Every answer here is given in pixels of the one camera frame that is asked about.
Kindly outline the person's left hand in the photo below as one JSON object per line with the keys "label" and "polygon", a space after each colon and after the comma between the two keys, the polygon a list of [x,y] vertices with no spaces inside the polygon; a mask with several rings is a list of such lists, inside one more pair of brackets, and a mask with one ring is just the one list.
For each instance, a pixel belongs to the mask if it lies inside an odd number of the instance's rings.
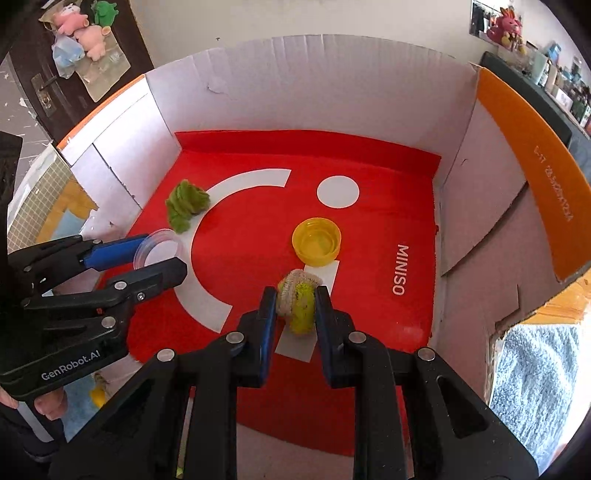
{"label": "person's left hand", "polygon": [[[17,409],[19,402],[11,397],[3,388],[0,388],[0,402],[2,405]],[[52,391],[38,397],[34,401],[38,413],[53,421],[60,419],[68,407],[67,394],[63,388]]]}

